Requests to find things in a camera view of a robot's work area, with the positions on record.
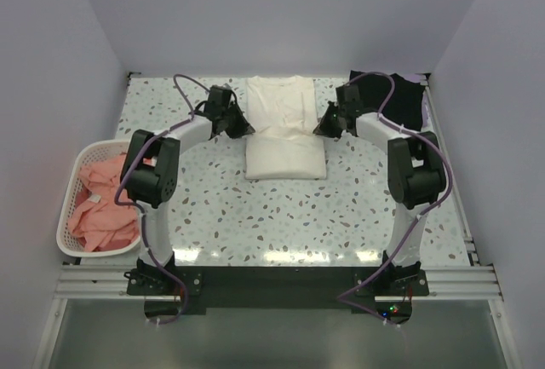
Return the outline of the white t-shirt red print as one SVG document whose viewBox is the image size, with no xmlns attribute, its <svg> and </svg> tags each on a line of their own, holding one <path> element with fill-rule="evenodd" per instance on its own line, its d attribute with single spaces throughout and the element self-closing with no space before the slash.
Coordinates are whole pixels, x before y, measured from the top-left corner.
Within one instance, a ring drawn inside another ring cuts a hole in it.
<svg viewBox="0 0 545 369">
<path fill-rule="evenodd" d="M 310 180 L 327 177 L 318 126 L 314 82 L 293 76 L 246 82 L 247 118 L 255 133 L 246 141 L 248 180 Z"/>
</svg>

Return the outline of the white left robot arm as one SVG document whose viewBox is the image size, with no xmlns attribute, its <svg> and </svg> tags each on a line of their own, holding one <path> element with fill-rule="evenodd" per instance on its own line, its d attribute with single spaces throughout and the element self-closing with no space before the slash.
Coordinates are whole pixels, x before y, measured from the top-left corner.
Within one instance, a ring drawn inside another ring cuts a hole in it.
<svg viewBox="0 0 545 369">
<path fill-rule="evenodd" d="M 157 294 L 171 292 L 176 284 L 175 271 L 166 267 L 174 259 L 168 208 L 178 185 L 181 155 L 222 133 L 239 139 L 254 132 L 234 90 L 214 85 L 189 118 L 166 130 L 137 130 L 132 135 L 114 201 L 139 213 L 139 260 L 153 266 L 146 283 Z"/>
</svg>

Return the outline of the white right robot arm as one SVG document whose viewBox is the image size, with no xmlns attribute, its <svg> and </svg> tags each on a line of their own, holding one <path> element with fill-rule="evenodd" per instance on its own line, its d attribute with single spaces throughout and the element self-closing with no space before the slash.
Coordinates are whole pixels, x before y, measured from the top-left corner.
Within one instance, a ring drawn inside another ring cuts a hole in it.
<svg viewBox="0 0 545 369">
<path fill-rule="evenodd" d="M 418 133 L 406 129 L 386 118 L 383 109 L 372 111 L 364 105 L 356 85 L 342 85 L 336 89 L 336 100 L 328 103 L 314 134 L 339 138 L 349 133 L 374 144 L 387 155 L 387 188 L 396 209 L 379 283 L 386 293 L 397 295 L 410 283 L 404 268 L 421 261 L 427 216 L 450 193 L 447 189 L 450 172 L 432 131 Z"/>
</svg>

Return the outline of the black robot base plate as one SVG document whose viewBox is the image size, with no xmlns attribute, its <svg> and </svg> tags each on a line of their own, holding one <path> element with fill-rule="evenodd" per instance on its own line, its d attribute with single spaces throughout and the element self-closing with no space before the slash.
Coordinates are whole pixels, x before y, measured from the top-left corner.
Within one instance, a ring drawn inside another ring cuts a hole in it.
<svg viewBox="0 0 545 369">
<path fill-rule="evenodd" d="M 139 263 L 124 273 L 127 294 L 144 300 L 148 319 L 204 315 L 213 308 L 341 309 L 374 312 L 405 323 L 414 297 L 429 295 L 419 266 L 388 267 L 177 267 Z"/>
</svg>

